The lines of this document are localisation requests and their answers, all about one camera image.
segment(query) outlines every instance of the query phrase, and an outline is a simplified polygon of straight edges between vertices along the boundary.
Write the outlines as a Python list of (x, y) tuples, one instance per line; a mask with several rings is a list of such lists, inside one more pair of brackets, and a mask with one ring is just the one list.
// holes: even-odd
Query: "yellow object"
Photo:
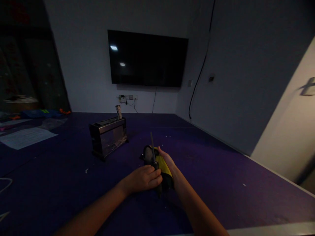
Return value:
[(156, 156), (155, 158), (158, 162), (158, 167), (161, 169), (162, 173), (169, 174), (171, 177), (173, 177), (168, 165), (166, 164), (166, 162), (164, 160), (164, 158), (160, 155)]

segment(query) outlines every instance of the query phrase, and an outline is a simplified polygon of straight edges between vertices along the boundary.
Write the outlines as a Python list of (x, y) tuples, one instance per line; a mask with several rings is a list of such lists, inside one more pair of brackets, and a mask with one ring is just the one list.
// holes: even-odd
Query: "forearm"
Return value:
[(75, 235), (93, 236), (109, 217), (109, 215), (125, 200), (127, 193), (121, 188), (121, 183), (105, 195), (85, 208), (70, 222), (55, 233), (55, 236)]
[(181, 171), (171, 167), (175, 191), (182, 202), (195, 235), (229, 235), (201, 200)]

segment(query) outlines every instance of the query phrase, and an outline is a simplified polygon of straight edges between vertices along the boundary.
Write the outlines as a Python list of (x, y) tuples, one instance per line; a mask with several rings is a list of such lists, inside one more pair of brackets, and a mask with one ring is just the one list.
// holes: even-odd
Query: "hand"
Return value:
[(162, 182), (161, 169), (154, 170), (153, 166), (142, 166), (130, 175), (122, 179), (118, 186), (130, 195), (134, 192), (141, 192), (157, 187)]
[(170, 171), (172, 172), (172, 168), (176, 167), (175, 162), (173, 161), (173, 159), (170, 157), (169, 154), (167, 154), (166, 152), (162, 151), (160, 146), (157, 148), (157, 150), (160, 153), (160, 155), (164, 158), (167, 166), (169, 167)]

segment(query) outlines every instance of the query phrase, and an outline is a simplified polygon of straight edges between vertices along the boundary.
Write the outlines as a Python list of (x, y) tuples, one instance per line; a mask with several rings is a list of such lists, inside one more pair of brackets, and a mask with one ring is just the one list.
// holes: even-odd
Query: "power cord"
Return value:
[(128, 104), (129, 106), (134, 106), (134, 110), (137, 112), (137, 110), (136, 110), (136, 99), (135, 99), (135, 102), (132, 104), (132, 105), (130, 105), (128, 102), (127, 102), (127, 100), (126, 100), (126, 104)]
[(138, 111), (136, 110), (136, 101), (137, 100), (135, 100), (134, 110), (138, 113)]
[(154, 95), (154, 102), (153, 102), (153, 107), (152, 107), (152, 114), (153, 114), (153, 110), (154, 110), (154, 103), (155, 103), (155, 98), (157, 97), (157, 87), (155, 87), (155, 95)]
[(0, 178), (0, 180), (9, 180), (10, 181), (10, 183), (4, 188), (4, 189), (2, 189), (1, 191), (0, 191), (0, 193), (2, 193), (5, 189), (7, 189), (11, 184), (12, 184), (12, 182), (13, 182), (13, 179), (9, 179), (9, 178)]
[[(213, 0), (212, 12), (211, 12), (211, 19), (210, 19), (210, 26), (209, 26), (209, 33), (210, 33), (210, 31), (211, 31), (212, 18), (213, 18), (213, 11), (214, 11), (214, 6), (215, 6), (215, 4), (216, 4), (216, 0)], [(208, 44), (207, 44), (207, 51), (206, 51), (206, 55), (204, 56), (204, 60), (203, 60), (203, 63), (202, 63), (202, 67), (201, 67), (201, 70), (200, 70), (200, 73), (199, 73), (199, 76), (198, 76), (197, 82), (196, 82), (196, 84), (195, 84), (193, 94), (191, 95), (191, 99), (190, 99), (190, 104), (189, 104), (189, 109), (188, 109), (188, 115), (189, 115), (189, 119), (190, 119), (190, 120), (191, 120), (191, 116), (190, 116), (191, 101), (193, 100), (194, 93), (195, 93), (195, 90), (196, 90), (196, 87), (197, 87), (198, 81), (199, 81), (200, 76), (201, 76), (201, 73), (202, 73), (202, 71), (203, 71), (204, 63), (205, 63), (205, 61), (206, 61), (207, 54), (208, 54), (209, 43), (210, 43), (210, 36), (209, 36), (209, 38), (208, 38)]]
[[(7, 186), (5, 186), (4, 189), (2, 189), (2, 190), (0, 191), (0, 193), (2, 193), (4, 190), (6, 190), (6, 189), (12, 184), (13, 179), (0, 178), (0, 180), (9, 180), (9, 181), (10, 181), (10, 183), (9, 183)], [(0, 222), (1, 222), (9, 213), (10, 213), (10, 211), (7, 211), (6, 213), (1, 214), (1, 215), (0, 215)]]

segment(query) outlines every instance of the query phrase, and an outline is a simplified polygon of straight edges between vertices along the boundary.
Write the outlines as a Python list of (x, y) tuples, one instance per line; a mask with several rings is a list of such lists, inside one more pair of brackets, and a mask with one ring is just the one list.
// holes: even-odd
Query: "wall-mounted tv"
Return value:
[(180, 87), (188, 39), (108, 30), (113, 84)]

